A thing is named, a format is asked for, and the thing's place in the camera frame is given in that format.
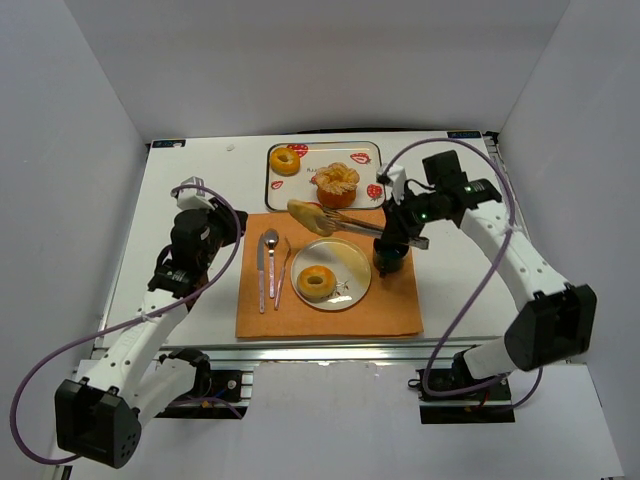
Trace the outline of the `oval beige bread roll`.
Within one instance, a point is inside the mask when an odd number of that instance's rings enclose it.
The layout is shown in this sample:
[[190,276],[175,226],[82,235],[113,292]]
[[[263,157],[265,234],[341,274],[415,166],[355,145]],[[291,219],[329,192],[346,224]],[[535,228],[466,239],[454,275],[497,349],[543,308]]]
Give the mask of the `oval beige bread roll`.
[[325,212],[315,203],[290,199],[287,211],[299,224],[316,235],[328,237],[335,232]]

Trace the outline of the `metal serving tongs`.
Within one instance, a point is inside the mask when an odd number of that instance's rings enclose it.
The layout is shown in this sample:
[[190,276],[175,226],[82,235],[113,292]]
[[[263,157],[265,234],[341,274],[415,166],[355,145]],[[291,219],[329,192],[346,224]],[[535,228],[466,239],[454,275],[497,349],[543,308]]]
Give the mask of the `metal serving tongs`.
[[420,250],[427,250],[430,241],[426,237],[404,238],[402,235],[384,234],[384,228],[365,221],[348,217],[336,210],[322,207],[323,213],[316,217],[316,224],[332,232],[342,231],[379,239],[388,244],[402,244]]

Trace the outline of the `pale glazed ring donut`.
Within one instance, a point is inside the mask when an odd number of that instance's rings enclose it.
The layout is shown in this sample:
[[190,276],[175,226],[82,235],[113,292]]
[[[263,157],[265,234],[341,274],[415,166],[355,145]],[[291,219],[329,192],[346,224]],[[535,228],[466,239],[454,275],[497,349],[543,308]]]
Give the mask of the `pale glazed ring donut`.
[[337,280],[328,267],[312,265],[299,273],[296,286],[304,298],[316,301],[332,295],[336,289]]

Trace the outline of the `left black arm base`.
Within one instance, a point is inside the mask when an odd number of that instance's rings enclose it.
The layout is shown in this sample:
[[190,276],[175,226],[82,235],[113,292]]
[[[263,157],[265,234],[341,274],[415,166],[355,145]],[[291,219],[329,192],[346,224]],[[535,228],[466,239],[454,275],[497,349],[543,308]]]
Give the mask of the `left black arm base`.
[[241,420],[248,410],[250,373],[238,368],[204,364],[209,356],[196,349],[178,349],[163,353],[155,361],[155,370],[169,360],[186,363],[194,371],[191,388],[161,410],[158,419]]

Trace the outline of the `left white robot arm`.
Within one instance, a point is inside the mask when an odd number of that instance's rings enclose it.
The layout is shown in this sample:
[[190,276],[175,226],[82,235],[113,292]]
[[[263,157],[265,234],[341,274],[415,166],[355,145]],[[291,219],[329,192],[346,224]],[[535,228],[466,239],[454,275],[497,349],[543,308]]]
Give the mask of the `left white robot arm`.
[[160,357],[145,372],[169,334],[190,313],[218,251],[237,247],[248,215],[215,200],[182,207],[170,243],[161,250],[139,309],[98,363],[79,380],[55,392],[59,448],[112,468],[123,467],[140,442],[143,427],[183,395],[201,397],[210,386],[209,358],[193,348]]

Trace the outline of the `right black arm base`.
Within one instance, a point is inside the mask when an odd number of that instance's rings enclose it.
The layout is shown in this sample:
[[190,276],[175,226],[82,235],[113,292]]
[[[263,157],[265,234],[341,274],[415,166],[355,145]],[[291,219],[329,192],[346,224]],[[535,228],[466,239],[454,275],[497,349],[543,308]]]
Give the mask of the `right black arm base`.
[[418,369],[407,387],[417,394],[423,425],[514,423],[508,380],[480,388],[483,382],[470,376],[458,353],[448,368],[432,368],[428,376]]

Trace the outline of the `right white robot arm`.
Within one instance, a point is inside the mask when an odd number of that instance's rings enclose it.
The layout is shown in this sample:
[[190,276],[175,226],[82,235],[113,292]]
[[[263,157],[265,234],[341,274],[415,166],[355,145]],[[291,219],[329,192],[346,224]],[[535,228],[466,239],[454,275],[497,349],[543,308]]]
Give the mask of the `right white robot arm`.
[[454,150],[423,159],[429,187],[414,194],[403,167],[383,165],[377,181],[390,188],[383,205],[387,243],[424,247],[423,227],[453,222],[490,261],[490,275],[507,286],[517,316],[498,339],[455,355],[451,394],[498,381],[513,371],[531,371],[586,352],[591,343],[597,296],[558,273],[515,224],[515,201],[488,179],[471,180]]

